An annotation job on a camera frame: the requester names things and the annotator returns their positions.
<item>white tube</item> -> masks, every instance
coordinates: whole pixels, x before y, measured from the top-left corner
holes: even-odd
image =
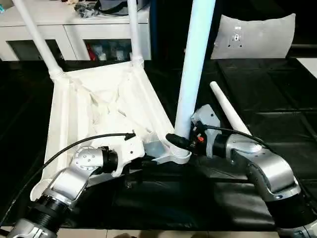
[[[30,12],[28,11],[23,0],[13,0],[14,5],[20,12],[26,27],[28,28],[34,44],[38,48],[47,68],[49,69],[50,76],[56,75],[62,72],[62,69],[58,66],[53,54],[51,53],[46,41],[43,39],[42,35],[39,32],[37,25],[34,23]]]
[[[218,102],[221,105],[224,113],[226,114],[232,128],[234,130],[238,130],[238,131],[251,135],[247,126],[243,123],[243,121],[237,114],[236,110],[234,110],[233,106],[230,104],[225,94],[219,88],[218,84],[216,82],[211,82],[210,88],[212,89],[214,95],[218,99]]]
[[[182,81],[180,86],[175,134],[188,138],[202,74],[215,0],[194,0],[190,17]],[[188,151],[174,147],[177,157]]]
[[[128,0],[128,11],[130,19],[131,45],[132,45],[132,63],[144,65],[142,57],[140,38],[139,38],[139,23],[138,23],[138,8],[136,0]]]

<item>white cabinet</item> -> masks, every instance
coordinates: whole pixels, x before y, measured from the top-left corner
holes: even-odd
[[[131,51],[128,16],[97,16],[83,19],[73,6],[60,1],[25,0],[35,23],[55,58],[65,60],[101,59],[95,49],[102,50],[107,60],[128,60]],[[151,59],[150,6],[138,12],[143,58]],[[16,7],[0,14],[0,58],[8,60],[40,60],[31,35]]]
[[[78,60],[90,60],[88,45],[101,45],[104,51],[111,51],[111,45],[124,47],[124,52],[131,48],[129,24],[92,24],[65,25],[68,38]],[[151,59],[150,29],[148,24],[139,24],[142,55],[145,60]]]
[[[76,60],[75,53],[62,25],[39,26],[56,58]],[[2,60],[39,60],[39,53],[25,26],[0,27],[0,58]]]

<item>red component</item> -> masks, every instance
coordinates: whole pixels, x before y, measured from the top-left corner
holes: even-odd
[[[92,61],[96,61],[97,60],[97,56],[95,55],[95,53],[93,52],[93,50],[91,49],[91,46],[89,44],[86,44],[87,47],[87,51],[90,57],[90,60]]]
[[[200,142],[203,142],[203,141],[204,141],[204,138],[201,137],[201,136],[198,136],[197,139],[198,139]]]

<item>wire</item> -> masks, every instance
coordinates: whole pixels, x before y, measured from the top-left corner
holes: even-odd
[[[70,145],[68,145],[67,147],[65,147],[64,149],[58,151],[55,155],[53,155],[49,160],[47,160],[46,163],[43,164],[43,166],[38,169],[27,181],[26,183],[23,185],[23,187],[20,189],[20,191],[17,193],[17,195],[14,197],[11,205],[9,206],[9,208],[7,209],[4,217],[1,219],[1,222],[0,222],[0,228],[2,227],[4,221],[6,220],[6,218],[8,217],[12,207],[14,206],[14,204],[16,203],[17,199],[20,197],[20,195],[22,194],[22,192],[26,189],[26,187],[29,185],[29,183],[43,170],[45,169],[51,162],[53,162],[58,156],[60,156],[62,153],[64,153],[65,151],[69,150],[70,148],[80,144],[80,143],[83,143],[83,142],[86,142],[86,141],[89,141],[89,140],[93,140],[93,139],[98,139],[98,138],[102,138],[102,137],[111,137],[111,136],[126,136],[126,137],[133,137],[135,136],[135,133],[111,133],[111,134],[102,134],[102,135],[94,135],[94,136],[90,136],[90,137],[87,137],[85,139],[82,139],[82,140],[79,140],[75,143],[72,143]]]
[[[249,134],[246,134],[246,133],[238,131],[238,130],[232,130],[232,129],[227,129],[227,128],[223,128],[223,127],[213,126],[213,125],[204,125],[204,127],[207,129],[221,130],[223,132],[229,132],[229,133],[245,136],[251,140],[254,140],[258,144],[265,146],[267,149],[269,149],[270,151],[272,151],[273,153],[276,154],[276,152],[267,143],[265,143],[263,140],[261,140],[260,138],[258,138],[256,136],[249,135]]]

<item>black mat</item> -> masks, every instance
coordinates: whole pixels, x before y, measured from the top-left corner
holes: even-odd
[[[102,65],[67,62],[65,71]],[[2,172],[0,214],[23,179],[44,160],[53,83],[42,62],[1,62]],[[175,121],[181,68],[145,63],[145,71],[171,122]],[[296,60],[205,62],[197,108],[210,104],[229,127],[209,83],[217,81],[250,131],[267,141],[317,197],[315,79]],[[274,223],[241,168],[221,158],[193,157],[87,189],[66,226],[73,228],[270,231]],[[7,224],[29,204],[23,194]]]

